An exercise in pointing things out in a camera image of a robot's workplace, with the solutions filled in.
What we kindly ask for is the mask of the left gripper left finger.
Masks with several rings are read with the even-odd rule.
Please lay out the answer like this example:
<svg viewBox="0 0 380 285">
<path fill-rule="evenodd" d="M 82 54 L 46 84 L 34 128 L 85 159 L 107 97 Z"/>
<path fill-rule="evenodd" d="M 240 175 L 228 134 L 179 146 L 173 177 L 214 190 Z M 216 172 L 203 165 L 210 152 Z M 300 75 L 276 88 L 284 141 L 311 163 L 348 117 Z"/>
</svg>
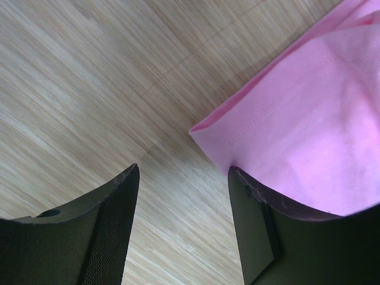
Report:
<svg viewBox="0 0 380 285">
<path fill-rule="evenodd" d="M 2 284 L 121 284 L 140 170 L 38 216 L 1 220 Z"/>
</svg>

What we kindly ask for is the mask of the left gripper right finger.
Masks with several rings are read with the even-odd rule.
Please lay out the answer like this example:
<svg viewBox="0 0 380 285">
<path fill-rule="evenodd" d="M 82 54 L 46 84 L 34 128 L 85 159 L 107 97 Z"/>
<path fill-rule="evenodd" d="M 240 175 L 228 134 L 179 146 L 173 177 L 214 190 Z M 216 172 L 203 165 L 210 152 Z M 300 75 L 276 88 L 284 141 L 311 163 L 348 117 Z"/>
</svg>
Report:
<svg viewBox="0 0 380 285">
<path fill-rule="evenodd" d="M 228 173 L 245 284 L 378 284 L 379 206 L 337 216 Z"/>
</svg>

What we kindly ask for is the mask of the pink t-shirt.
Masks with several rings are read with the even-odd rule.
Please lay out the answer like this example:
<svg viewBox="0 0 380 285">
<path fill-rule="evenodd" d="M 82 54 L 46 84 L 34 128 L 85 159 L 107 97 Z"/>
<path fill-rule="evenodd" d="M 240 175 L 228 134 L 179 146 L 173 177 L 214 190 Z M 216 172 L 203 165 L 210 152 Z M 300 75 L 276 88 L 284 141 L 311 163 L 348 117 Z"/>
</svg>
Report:
<svg viewBox="0 0 380 285">
<path fill-rule="evenodd" d="M 190 135 L 307 206 L 345 216 L 379 202 L 379 1 L 343 1 Z"/>
</svg>

